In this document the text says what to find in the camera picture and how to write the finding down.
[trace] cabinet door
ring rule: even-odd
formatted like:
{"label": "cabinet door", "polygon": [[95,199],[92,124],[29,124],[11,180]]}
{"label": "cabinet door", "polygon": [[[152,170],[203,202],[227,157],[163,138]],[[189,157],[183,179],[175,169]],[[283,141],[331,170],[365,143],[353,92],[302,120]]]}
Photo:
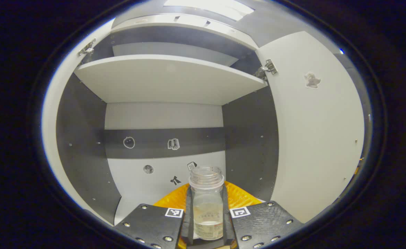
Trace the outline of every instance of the cabinet door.
{"label": "cabinet door", "polygon": [[361,156],[364,116],[350,76],[319,41],[302,31],[256,51],[265,65],[278,121],[279,159],[272,200],[301,222],[330,205]]}

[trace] metal hinge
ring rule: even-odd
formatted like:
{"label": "metal hinge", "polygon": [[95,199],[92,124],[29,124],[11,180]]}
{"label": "metal hinge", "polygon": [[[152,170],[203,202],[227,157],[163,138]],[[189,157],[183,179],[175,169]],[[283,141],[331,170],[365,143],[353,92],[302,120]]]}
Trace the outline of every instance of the metal hinge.
{"label": "metal hinge", "polygon": [[78,55],[82,55],[82,54],[89,54],[91,55],[94,52],[94,49],[92,48],[92,44],[95,43],[95,38],[88,43],[85,47],[83,47],[79,52]]}
{"label": "metal hinge", "polygon": [[272,74],[276,74],[278,72],[271,59],[266,60],[266,64],[264,66],[261,66],[260,68],[258,68],[258,70],[255,72],[254,76],[258,77],[260,79],[263,79],[267,83],[269,83],[267,81],[267,77],[266,77],[266,73],[265,73],[266,71],[271,72]]}

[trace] bow tie sticker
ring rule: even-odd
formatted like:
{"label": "bow tie sticker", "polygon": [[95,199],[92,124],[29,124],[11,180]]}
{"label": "bow tie sticker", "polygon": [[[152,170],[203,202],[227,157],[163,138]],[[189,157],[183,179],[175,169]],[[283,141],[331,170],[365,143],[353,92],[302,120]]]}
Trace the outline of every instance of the bow tie sticker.
{"label": "bow tie sticker", "polygon": [[181,181],[179,181],[179,180],[177,179],[177,177],[174,176],[174,178],[171,180],[171,183],[174,183],[174,184],[176,185],[177,183],[181,183]]}

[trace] white wall panel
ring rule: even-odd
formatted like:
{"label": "white wall panel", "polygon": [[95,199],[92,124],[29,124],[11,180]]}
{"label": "white wall panel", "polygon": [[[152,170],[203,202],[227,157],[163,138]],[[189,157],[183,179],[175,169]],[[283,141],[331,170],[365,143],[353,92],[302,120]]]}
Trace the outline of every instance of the white wall panel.
{"label": "white wall panel", "polygon": [[[115,214],[115,224],[126,217],[141,204],[154,204],[166,194],[188,183],[187,164],[196,162],[197,167],[210,165],[219,167],[226,175],[225,152],[180,156],[161,159],[108,159],[112,177],[121,194],[121,200]],[[145,165],[151,165],[152,174],[143,171]],[[171,182],[177,177],[181,183]]]}

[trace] ghost sticker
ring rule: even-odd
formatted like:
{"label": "ghost sticker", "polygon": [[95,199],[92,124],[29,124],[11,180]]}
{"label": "ghost sticker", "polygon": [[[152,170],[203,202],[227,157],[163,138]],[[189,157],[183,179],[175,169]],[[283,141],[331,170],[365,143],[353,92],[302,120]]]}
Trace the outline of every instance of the ghost sticker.
{"label": "ghost sticker", "polygon": [[306,75],[304,75],[304,78],[307,80],[306,87],[313,88],[313,89],[317,89],[318,85],[321,82],[321,79],[317,79],[315,77],[315,74],[313,74],[311,72],[308,72]]}
{"label": "ghost sticker", "polygon": [[171,183],[174,183],[174,184],[176,185],[177,183],[181,183],[181,181],[179,181],[179,180],[177,179],[177,177],[174,176],[174,178],[171,180]]}
{"label": "ghost sticker", "polygon": [[197,164],[195,162],[190,162],[187,164],[187,169],[190,171],[191,169],[197,167]]}
{"label": "ghost sticker", "polygon": [[133,137],[126,137],[123,140],[123,145],[128,148],[128,149],[132,149],[135,146],[135,140]]}

